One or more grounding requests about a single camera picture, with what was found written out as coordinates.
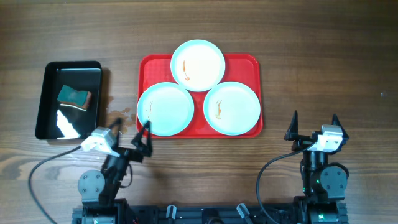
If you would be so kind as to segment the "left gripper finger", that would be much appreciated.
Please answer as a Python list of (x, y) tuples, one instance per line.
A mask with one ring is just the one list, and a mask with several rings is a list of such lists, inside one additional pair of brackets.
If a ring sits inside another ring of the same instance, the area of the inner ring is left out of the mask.
[(122, 118), (117, 118), (117, 119), (114, 120), (113, 123), (111, 123), (111, 124), (108, 126), (108, 129), (110, 129), (111, 131), (112, 131), (114, 128), (116, 128), (116, 137), (115, 137), (116, 146), (119, 146), (119, 140), (120, 140), (120, 134), (121, 134), (122, 125), (123, 125), (123, 119), (122, 119)]
[(153, 153), (150, 127), (151, 122), (147, 121), (131, 141), (131, 144), (136, 147), (135, 151), (144, 157), (151, 157)]

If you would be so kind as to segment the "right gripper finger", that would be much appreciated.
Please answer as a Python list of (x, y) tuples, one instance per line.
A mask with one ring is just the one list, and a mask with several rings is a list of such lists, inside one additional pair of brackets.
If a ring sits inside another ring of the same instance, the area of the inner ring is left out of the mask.
[(299, 140), (299, 126), (298, 126), (298, 113), (297, 110), (293, 113), (290, 126), (284, 135), (285, 141), (297, 141)]
[(332, 125), (339, 126), (343, 133), (343, 139), (349, 140), (349, 136), (348, 136), (347, 132), (345, 131), (344, 127), (342, 126), (342, 124), (340, 123), (337, 114), (334, 114), (332, 117)]

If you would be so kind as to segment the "green and orange sponge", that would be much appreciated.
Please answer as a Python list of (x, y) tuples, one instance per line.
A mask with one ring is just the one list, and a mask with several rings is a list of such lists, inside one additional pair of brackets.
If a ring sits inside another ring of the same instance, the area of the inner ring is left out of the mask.
[(61, 106), (70, 106), (86, 111), (89, 107), (92, 96), (92, 93), (89, 91), (78, 91), (72, 87), (64, 85), (57, 96), (57, 101)]

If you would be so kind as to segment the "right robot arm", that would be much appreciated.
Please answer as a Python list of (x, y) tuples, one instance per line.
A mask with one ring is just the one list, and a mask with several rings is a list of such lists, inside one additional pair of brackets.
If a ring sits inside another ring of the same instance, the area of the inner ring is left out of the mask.
[(340, 152), (349, 140), (337, 115), (331, 124), (324, 124), (311, 135), (299, 134), (298, 113), (294, 112), (284, 140), (292, 141), (292, 152), (302, 153), (300, 173), (303, 197), (294, 198), (297, 223), (348, 223), (348, 211), (341, 201), (345, 199), (349, 170), (328, 157)]

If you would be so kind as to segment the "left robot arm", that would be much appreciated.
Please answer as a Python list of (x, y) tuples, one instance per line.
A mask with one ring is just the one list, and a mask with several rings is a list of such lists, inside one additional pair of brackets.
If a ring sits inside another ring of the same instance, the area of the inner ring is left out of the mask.
[(100, 170), (89, 170), (78, 180), (78, 191), (81, 194), (82, 209), (74, 210), (72, 223), (139, 223), (139, 219), (125, 199), (117, 199), (121, 182), (131, 170), (130, 162), (142, 162), (153, 152), (150, 135), (150, 121), (131, 141), (136, 148), (130, 149), (119, 145), (120, 134), (114, 135), (112, 129), (121, 129), (122, 119), (118, 118), (110, 127), (98, 127), (80, 146), (85, 151), (95, 149), (107, 154)]

